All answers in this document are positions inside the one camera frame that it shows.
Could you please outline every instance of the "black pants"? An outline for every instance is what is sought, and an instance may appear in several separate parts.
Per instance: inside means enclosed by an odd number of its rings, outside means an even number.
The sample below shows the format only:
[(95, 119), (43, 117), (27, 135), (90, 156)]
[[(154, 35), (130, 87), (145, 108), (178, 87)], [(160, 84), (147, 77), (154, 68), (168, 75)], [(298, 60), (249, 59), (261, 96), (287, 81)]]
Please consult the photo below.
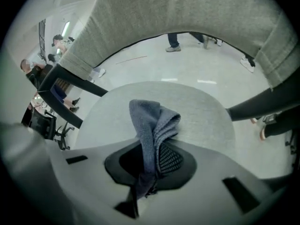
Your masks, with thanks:
[(246, 57), (246, 59), (248, 59), (250, 65), (251, 65), (252, 67), (255, 67), (255, 63), (254, 63), (254, 61), (253, 61), (253, 58), (250, 57), (250, 56), (247, 55), (247, 54), (245, 54), (245, 57)]
[[(179, 46), (179, 42), (177, 41), (177, 32), (175, 33), (168, 33), (168, 39), (169, 44), (171, 47), (177, 47)], [(190, 35), (192, 35), (194, 38), (196, 38), (199, 42), (204, 43), (204, 37), (203, 34), (200, 32), (190, 32)]]
[(276, 123), (266, 125), (264, 129), (265, 137), (275, 136), (289, 130), (300, 127), (300, 106), (280, 113), (276, 118)]

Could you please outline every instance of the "gray cloth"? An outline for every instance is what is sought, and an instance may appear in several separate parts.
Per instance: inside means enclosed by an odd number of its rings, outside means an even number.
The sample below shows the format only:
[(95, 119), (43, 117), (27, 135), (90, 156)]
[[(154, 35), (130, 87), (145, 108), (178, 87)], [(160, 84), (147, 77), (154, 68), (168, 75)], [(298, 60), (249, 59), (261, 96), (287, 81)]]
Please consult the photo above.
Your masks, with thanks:
[(211, 35), (254, 57), (272, 88), (300, 66), (297, 34), (274, 0), (96, 0), (60, 64), (86, 80), (125, 46), (180, 31)]
[(156, 170), (159, 169), (159, 146), (178, 133), (176, 125), (180, 115), (158, 102), (131, 100), (129, 112), (137, 137), (142, 144), (144, 173), (141, 173), (135, 190), (137, 199), (145, 196), (155, 184)]

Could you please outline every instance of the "shoe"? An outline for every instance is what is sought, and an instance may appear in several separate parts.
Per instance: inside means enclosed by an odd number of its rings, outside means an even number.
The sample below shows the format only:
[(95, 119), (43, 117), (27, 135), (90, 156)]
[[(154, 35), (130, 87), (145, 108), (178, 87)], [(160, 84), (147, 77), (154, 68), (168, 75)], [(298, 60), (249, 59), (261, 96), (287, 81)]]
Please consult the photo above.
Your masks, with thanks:
[(72, 113), (76, 113), (79, 110), (79, 107), (70, 107)]
[(177, 46), (177, 47), (168, 47), (165, 50), (166, 50), (166, 52), (171, 53), (171, 52), (179, 52), (179, 51), (181, 51), (181, 48), (179, 46)]
[(203, 48), (204, 49), (208, 49), (208, 36), (204, 36), (204, 43), (203, 43)]
[(266, 140), (266, 137), (265, 137), (265, 134), (264, 134), (264, 129), (265, 129), (265, 128), (263, 128), (263, 129), (261, 130), (261, 132), (259, 133), (259, 137), (260, 137), (260, 139), (261, 139), (262, 141)]
[(99, 72), (99, 76), (98, 77), (102, 77), (104, 74), (106, 73), (106, 70), (105, 69), (100, 69), (100, 72)]
[(253, 66), (250, 65), (250, 62), (248, 60), (240, 60), (241, 65), (243, 65), (250, 73), (254, 72), (254, 68)]
[(75, 106), (75, 105), (79, 102), (79, 100), (80, 100), (80, 98), (78, 98), (78, 99), (76, 99), (76, 100), (73, 100), (73, 101), (72, 101), (72, 105)]
[(222, 42), (223, 42), (222, 40), (217, 39), (217, 45), (218, 45), (218, 46), (221, 46), (221, 45), (222, 45)]

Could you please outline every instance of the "white floor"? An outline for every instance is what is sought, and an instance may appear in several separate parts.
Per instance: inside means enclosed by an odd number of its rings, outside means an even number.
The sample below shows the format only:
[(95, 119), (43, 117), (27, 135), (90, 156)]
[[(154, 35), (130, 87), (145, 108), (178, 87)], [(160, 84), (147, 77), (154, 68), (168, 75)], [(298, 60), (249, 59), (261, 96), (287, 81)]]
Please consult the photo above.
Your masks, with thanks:
[[(209, 49), (204, 50), (203, 45), (189, 34), (178, 35), (178, 41), (181, 52), (165, 51), (169, 46), (167, 35), (123, 49), (101, 65), (106, 69), (103, 77), (93, 74), (95, 84), (112, 90), (129, 83), (170, 81), (203, 90), (224, 107), (243, 102), (268, 88), (259, 66), (253, 74), (247, 71), (240, 64), (243, 54), (228, 44), (223, 43), (220, 47), (210, 41)], [(75, 87), (69, 96), (73, 99), (81, 97), (76, 115), (82, 119), (100, 99)], [(289, 147), (284, 145), (284, 135), (269, 137), (262, 142), (259, 139), (262, 123), (253, 125), (244, 120), (233, 125), (240, 165), (259, 178), (277, 177), (291, 171), (293, 157)], [(68, 133), (67, 143), (72, 149), (76, 149), (78, 131)]]

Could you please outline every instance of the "white sneaker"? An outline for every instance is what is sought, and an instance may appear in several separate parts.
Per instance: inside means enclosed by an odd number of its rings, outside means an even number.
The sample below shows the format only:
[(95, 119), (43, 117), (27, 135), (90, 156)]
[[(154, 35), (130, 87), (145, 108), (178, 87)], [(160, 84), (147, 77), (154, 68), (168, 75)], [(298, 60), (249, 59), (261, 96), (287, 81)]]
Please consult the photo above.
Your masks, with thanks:
[(106, 70), (105, 69), (100, 69), (99, 71), (99, 76), (98, 77), (102, 77), (104, 74), (106, 73)]
[(218, 45), (218, 46), (221, 46), (221, 45), (222, 45), (222, 42), (223, 42), (222, 40), (217, 39), (217, 45)]
[(252, 66), (250, 65), (250, 62), (249, 62), (248, 60), (243, 60), (243, 59), (241, 59), (241, 60), (240, 60), (240, 63), (241, 63), (241, 65), (243, 65), (245, 68), (247, 68), (247, 70), (248, 70), (250, 73), (253, 73), (253, 72), (254, 72), (254, 68), (255, 68), (255, 67), (252, 67)]
[(180, 46), (177, 47), (168, 47), (165, 49), (166, 52), (171, 53), (171, 52), (179, 52), (181, 51)]

